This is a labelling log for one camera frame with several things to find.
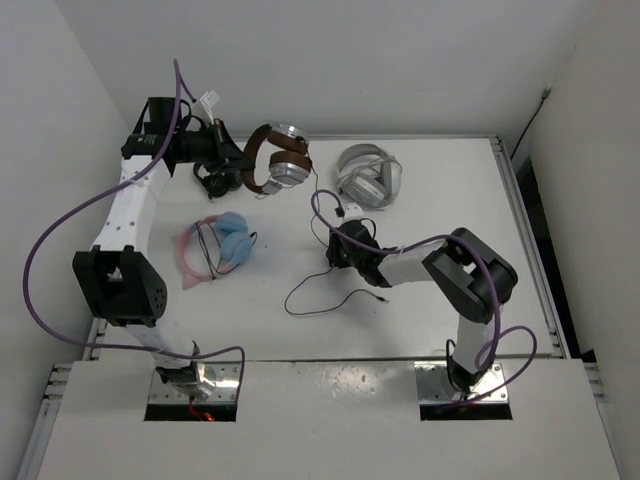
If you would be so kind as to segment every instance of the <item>gray wall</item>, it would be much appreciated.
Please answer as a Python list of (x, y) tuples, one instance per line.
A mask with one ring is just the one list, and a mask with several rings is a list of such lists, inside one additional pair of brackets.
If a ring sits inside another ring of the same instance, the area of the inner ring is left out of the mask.
[(578, 336), (593, 346), (625, 478), (640, 478), (640, 3), (602, 0), (532, 133)]
[(283, 119), (512, 144), (597, 0), (57, 3), (130, 123), (171, 88), (177, 56), (194, 91), (220, 94), (234, 132)]
[[(0, 5), (0, 478), (16, 473), (54, 361), (78, 351), (49, 338), (22, 300), (22, 267), (58, 216), (118, 179), (122, 117), (53, 0)], [(36, 259), (42, 315), (82, 337), (90, 317), (71, 271), (107, 203), (71, 221)]]

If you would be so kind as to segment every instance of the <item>pink and blue headphones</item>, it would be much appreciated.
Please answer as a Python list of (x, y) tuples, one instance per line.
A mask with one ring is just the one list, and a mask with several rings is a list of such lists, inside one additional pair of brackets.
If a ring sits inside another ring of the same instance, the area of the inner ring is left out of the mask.
[(255, 239), (249, 235), (247, 221), (235, 212), (226, 212), (222, 215), (211, 215), (198, 220), (187, 227), (182, 234), (176, 237), (176, 261), (183, 272), (182, 289), (187, 290), (200, 282), (209, 282), (216, 278), (215, 274), (198, 273), (193, 270), (185, 260), (185, 248), (191, 236), (198, 232), (200, 227), (212, 225), (213, 232), (223, 239), (220, 244), (220, 264), (215, 268), (216, 273), (225, 275), (238, 265), (245, 263), (251, 256), (251, 250)]

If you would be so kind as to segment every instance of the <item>black headphones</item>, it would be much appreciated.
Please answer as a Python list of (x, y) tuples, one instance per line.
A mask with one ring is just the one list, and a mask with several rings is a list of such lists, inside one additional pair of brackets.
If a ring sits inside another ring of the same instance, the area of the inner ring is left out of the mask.
[(193, 175), (207, 191), (209, 200), (223, 197), (230, 190), (238, 190), (242, 186), (240, 170), (227, 170), (225, 172), (212, 173), (206, 177), (201, 177), (199, 174), (200, 167), (202, 167), (201, 163), (193, 164)]

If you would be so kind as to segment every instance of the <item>brown ear pad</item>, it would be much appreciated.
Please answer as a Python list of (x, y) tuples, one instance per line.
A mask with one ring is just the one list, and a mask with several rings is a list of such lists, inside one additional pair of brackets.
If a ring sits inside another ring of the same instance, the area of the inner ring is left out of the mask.
[(276, 152), (271, 155), (271, 159), (269, 160), (269, 165), (274, 165), (276, 163), (292, 163), (300, 168), (305, 169), (307, 172), (311, 172), (311, 168), (313, 168), (313, 163), (309, 157), (305, 157), (296, 152), (287, 152), (285, 150), (281, 152)]
[(307, 153), (307, 144), (302, 140), (296, 140), (295, 138), (288, 137), (279, 132), (271, 130), (267, 140), (270, 144), (275, 145), (283, 150), (289, 150), (291, 152), (298, 152), (302, 155)]

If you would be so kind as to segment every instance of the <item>headphones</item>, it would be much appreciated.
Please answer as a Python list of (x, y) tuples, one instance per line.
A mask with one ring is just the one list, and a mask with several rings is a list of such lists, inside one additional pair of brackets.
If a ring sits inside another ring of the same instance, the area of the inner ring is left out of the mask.
[(336, 170), (338, 189), (364, 206), (386, 207), (400, 193), (402, 165), (377, 145), (360, 143), (347, 148)]
[[(218, 235), (224, 238), (220, 244), (220, 264), (217, 267), (212, 267), (212, 272), (209, 274), (194, 271), (187, 265), (184, 255), (191, 236), (196, 232), (200, 234), (200, 227), (205, 225), (213, 225), (212, 229), (216, 235), (216, 239)], [(218, 275), (226, 275), (238, 265), (249, 260), (254, 244), (254, 239), (252, 238), (254, 234), (249, 235), (248, 231), (247, 221), (242, 215), (235, 212), (211, 215), (189, 225), (189, 227), (175, 239), (176, 261), (178, 262), (180, 270), (183, 272), (182, 289), (187, 290), (200, 282), (214, 280), (216, 276), (213, 274), (213, 270), (215, 270), (215, 273)]]
[[(271, 155), (267, 183), (258, 186), (255, 180), (258, 150), (267, 140), (282, 150)], [(253, 162), (253, 167), (241, 170), (244, 185), (259, 195), (275, 195), (283, 185), (294, 186), (304, 182), (309, 176), (313, 163), (308, 157), (309, 141), (305, 132), (288, 123), (265, 124), (251, 134), (244, 147), (245, 157)]]
[(220, 198), (227, 192), (239, 189), (242, 186), (239, 170), (227, 170), (226, 172), (214, 172), (206, 177), (201, 177), (199, 172), (201, 163), (193, 164), (193, 175), (207, 191), (209, 200)]

